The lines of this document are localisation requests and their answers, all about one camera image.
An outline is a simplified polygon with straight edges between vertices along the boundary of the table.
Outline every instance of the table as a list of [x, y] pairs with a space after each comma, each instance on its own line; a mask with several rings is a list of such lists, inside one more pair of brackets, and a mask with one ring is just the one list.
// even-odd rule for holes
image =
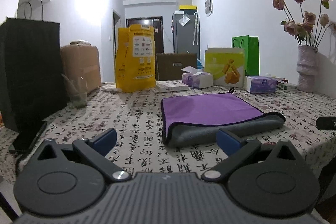
[[[71, 143], [80, 137], [92, 138], [108, 128], [115, 128], [118, 142], [107, 158], [135, 175], [136, 172], [196, 172], [205, 170], [227, 158], [214, 144], [187, 148], [166, 148], [162, 144], [163, 98], [196, 94], [227, 92], [228, 88], [214, 86], [183, 92], [155, 94], [152, 90], [111, 94], [97, 91], [84, 109], [70, 106], [48, 117], [50, 122], [38, 145], [46, 138], [58, 143]], [[262, 143], [276, 143], [281, 138], [292, 141], [318, 177], [321, 169], [336, 156], [336, 131], [318, 130], [315, 121], [320, 116], [335, 116], [336, 99], [300, 91], [277, 90], [274, 94], [252, 95], [236, 89], [235, 95], [261, 111], [278, 111], [286, 117], [281, 129], [254, 135]], [[0, 129], [0, 175], [14, 183], [15, 158], [8, 148], [17, 133]], [[21, 168], [29, 157], [21, 163]]]

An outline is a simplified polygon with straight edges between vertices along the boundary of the black phone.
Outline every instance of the black phone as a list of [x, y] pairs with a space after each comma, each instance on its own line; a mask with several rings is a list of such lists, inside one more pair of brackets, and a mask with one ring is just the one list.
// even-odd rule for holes
[[46, 129], [47, 125], [47, 122], [41, 121], [29, 130], [20, 133], [13, 141], [8, 151], [11, 154], [24, 154], [30, 152], [34, 148], [38, 138]]

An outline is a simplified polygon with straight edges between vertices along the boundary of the gray refrigerator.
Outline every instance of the gray refrigerator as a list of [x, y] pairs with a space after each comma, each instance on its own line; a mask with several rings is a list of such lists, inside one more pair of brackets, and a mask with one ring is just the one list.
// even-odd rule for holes
[[196, 15], [189, 15], [190, 20], [184, 26], [179, 23], [179, 20], [184, 15], [173, 15], [173, 40], [174, 40], [174, 53], [186, 53], [187, 51], [190, 53], [196, 53], [197, 58], [200, 58], [200, 40], [199, 40], [199, 32], [198, 35], [198, 43], [193, 45], [194, 41], [194, 30], [195, 30], [195, 19]]

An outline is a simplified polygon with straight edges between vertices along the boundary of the brown box wrapped in plastic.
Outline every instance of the brown box wrapped in plastic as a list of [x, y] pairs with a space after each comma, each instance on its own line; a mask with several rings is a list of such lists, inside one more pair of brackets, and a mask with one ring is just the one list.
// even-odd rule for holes
[[75, 81], [82, 77], [87, 83], [87, 93], [101, 86], [97, 47], [74, 43], [61, 47], [61, 57], [66, 77]]

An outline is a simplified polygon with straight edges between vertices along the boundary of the white vase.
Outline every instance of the white vase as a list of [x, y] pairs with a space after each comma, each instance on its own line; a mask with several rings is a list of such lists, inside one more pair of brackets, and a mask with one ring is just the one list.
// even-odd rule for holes
[[296, 71], [299, 73], [298, 89], [304, 92], [313, 92], [315, 76], [318, 74], [316, 47], [308, 45], [298, 46], [299, 58]]

